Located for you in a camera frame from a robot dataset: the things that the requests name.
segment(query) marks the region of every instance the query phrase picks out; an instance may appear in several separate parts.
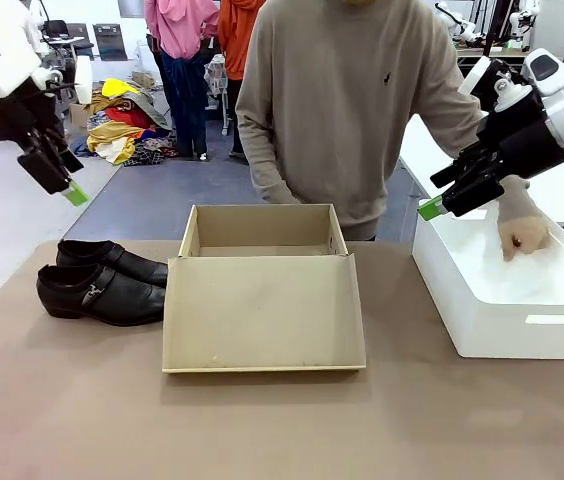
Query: cardboard box on floor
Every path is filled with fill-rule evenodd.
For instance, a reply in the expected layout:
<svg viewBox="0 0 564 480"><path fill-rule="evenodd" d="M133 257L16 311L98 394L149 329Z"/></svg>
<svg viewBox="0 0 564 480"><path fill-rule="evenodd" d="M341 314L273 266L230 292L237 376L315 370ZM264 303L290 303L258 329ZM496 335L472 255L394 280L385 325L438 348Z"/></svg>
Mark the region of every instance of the cardboard box on floor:
<svg viewBox="0 0 564 480"><path fill-rule="evenodd" d="M79 103L69 105L71 126L75 131L86 134L86 122L91 116L89 107L90 105L80 105Z"/></svg>
<svg viewBox="0 0 564 480"><path fill-rule="evenodd" d="M355 260L332 205L192 208L169 261L164 372L365 367Z"/></svg>

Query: beige sweater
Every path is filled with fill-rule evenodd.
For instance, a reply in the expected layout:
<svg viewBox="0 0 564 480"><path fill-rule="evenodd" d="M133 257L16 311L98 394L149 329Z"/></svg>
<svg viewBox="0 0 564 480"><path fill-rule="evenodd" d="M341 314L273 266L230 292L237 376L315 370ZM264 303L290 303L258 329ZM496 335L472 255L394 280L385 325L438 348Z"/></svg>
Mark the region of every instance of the beige sweater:
<svg viewBox="0 0 564 480"><path fill-rule="evenodd" d="M449 155L476 140L461 82L420 0L267 0L236 109L253 184L272 203L333 203L347 239L369 239L413 114Z"/></svg>

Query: red cloth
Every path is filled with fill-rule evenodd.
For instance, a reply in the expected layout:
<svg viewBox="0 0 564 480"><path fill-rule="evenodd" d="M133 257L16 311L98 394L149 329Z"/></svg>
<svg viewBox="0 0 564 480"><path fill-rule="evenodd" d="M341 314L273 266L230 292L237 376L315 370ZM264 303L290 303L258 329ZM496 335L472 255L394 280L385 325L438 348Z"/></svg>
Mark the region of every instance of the red cloth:
<svg viewBox="0 0 564 480"><path fill-rule="evenodd" d="M133 108L128 112L121 112L115 107L109 107L106 109L106 116L114 122L124 122L132 127L146 129L151 128L151 125L153 125L149 116L140 108Z"/></svg>

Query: jeans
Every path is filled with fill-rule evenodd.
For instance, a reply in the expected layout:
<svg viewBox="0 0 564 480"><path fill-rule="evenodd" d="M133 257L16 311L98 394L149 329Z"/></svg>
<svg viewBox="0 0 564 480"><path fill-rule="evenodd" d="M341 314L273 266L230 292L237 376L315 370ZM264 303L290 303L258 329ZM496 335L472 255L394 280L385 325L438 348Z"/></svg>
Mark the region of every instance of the jeans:
<svg viewBox="0 0 564 480"><path fill-rule="evenodd" d="M164 71L171 87L173 120L178 154L184 157L206 153L206 81L200 54L171 58L162 51Z"/></svg>
<svg viewBox="0 0 564 480"><path fill-rule="evenodd" d="M240 133L238 132L238 116L235 113L235 104L238 103L240 87L242 87L242 80L229 79L229 85L226 89L227 96L229 97L229 115L233 119L233 151L236 153L244 153L242 142L240 141Z"/></svg>
<svg viewBox="0 0 564 480"><path fill-rule="evenodd" d="M171 110L171 125L175 126L175 104L173 103L173 93L171 92L171 82L169 81L166 71L164 70L164 63L162 63L162 50L159 52L152 52L153 58L155 59L155 64L158 66L160 71L160 79L162 80L162 85L164 86L164 96L166 97L166 103L169 104L169 110Z"/></svg>

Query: pink jacket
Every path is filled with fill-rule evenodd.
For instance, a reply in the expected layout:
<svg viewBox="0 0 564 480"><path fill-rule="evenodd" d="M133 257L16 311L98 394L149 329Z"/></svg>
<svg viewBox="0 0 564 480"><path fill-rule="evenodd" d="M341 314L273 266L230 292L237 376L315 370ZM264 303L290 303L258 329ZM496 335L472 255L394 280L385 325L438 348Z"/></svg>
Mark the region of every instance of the pink jacket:
<svg viewBox="0 0 564 480"><path fill-rule="evenodd" d="M198 53L201 35L217 34L219 14L213 0L144 0L149 31L171 58Z"/></svg>

